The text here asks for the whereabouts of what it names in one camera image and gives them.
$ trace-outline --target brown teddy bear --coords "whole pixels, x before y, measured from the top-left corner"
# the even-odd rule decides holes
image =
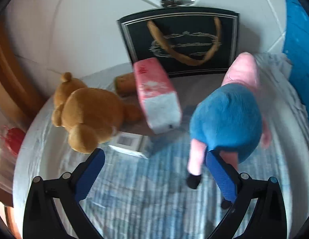
[[[51,120],[69,132],[68,143],[75,151],[91,153],[98,143],[109,141],[124,121],[142,118],[135,105],[125,104],[110,91],[89,88],[69,72],[61,81],[54,94]]]

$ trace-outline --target blue plush body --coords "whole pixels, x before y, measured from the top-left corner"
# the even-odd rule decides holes
[[[240,84],[216,89],[196,108],[190,135],[207,145],[207,151],[237,152],[241,163],[257,147],[262,115],[253,93]]]

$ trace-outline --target brown cylinder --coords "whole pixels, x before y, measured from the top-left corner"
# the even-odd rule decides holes
[[[114,83],[119,96],[127,96],[136,92],[136,79],[133,72],[117,76]]]

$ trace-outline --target barcode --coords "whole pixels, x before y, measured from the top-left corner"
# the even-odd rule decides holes
[[[132,145],[132,142],[133,142],[133,138],[120,136],[117,143],[120,145],[130,147]]]

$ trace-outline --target metal clip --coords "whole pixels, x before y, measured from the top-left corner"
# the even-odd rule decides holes
[[[195,0],[161,0],[162,7],[175,7],[194,4]]]

